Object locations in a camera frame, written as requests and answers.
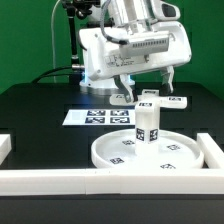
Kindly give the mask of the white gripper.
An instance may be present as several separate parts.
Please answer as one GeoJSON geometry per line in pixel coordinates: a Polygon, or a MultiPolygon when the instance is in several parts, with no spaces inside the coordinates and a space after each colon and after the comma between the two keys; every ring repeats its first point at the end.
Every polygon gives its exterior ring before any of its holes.
{"type": "Polygon", "coordinates": [[[177,21],[158,22],[152,30],[129,35],[124,28],[109,28],[112,37],[126,39],[127,45],[108,41],[100,28],[79,31],[84,47],[85,74],[93,81],[114,77],[115,85],[124,94],[125,101],[134,101],[128,75],[161,70],[161,94],[173,92],[174,67],[188,63],[191,48],[186,31],[177,21]]]}

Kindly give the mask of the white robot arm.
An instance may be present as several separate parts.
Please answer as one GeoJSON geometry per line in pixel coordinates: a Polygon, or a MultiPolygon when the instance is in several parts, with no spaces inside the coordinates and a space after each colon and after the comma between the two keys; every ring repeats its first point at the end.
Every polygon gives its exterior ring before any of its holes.
{"type": "Polygon", "coordinates": [[[192,56],[179,8],[162,0],[101,0],[100,6],[99,26],[79,31],[85,69],[81,89],[122,93],[134,102],[130,77],[159,71],[159,93],[172,93],[174,68],[192,56]]]}

